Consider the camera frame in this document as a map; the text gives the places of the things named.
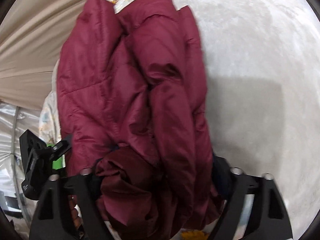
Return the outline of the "person's left hand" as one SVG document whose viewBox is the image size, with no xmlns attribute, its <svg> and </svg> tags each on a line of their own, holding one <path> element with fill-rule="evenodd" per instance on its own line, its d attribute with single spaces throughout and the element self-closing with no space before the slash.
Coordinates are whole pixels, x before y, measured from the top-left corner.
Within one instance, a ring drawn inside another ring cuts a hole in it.
<svg viewBox="0 0 320 240">
<path fill-rule="evenodd" d="M 73 219 L 74 226 L 76 229 L 78 229 L 82 224 L 82 220 L 81 220 L 79 213 L 76 209 L 76 202 L 72 196 L 69 196 L 68 200 L 69 200 L 69 207 L 71 210 L 71 216 Z"/>
</svg>

